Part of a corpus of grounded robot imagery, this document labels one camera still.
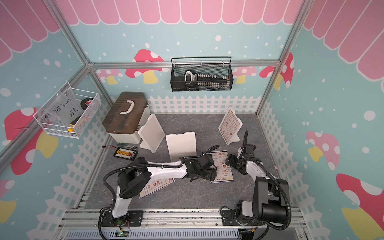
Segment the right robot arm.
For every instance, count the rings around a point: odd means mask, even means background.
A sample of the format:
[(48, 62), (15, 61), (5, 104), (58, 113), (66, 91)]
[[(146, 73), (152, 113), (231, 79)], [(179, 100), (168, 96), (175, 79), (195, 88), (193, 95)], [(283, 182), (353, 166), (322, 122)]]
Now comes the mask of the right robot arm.
[(282, 231), (292, 220), (289, 184), (276, 178), (255, 156), (256, 146), (247, 143), (249, 131), (245, 132), (238, 154), (229, 155), (225, 164), (255, 182), (251, 201), (239, 201), (230, 220), (239, 225), (264, 223), (267, 227)]

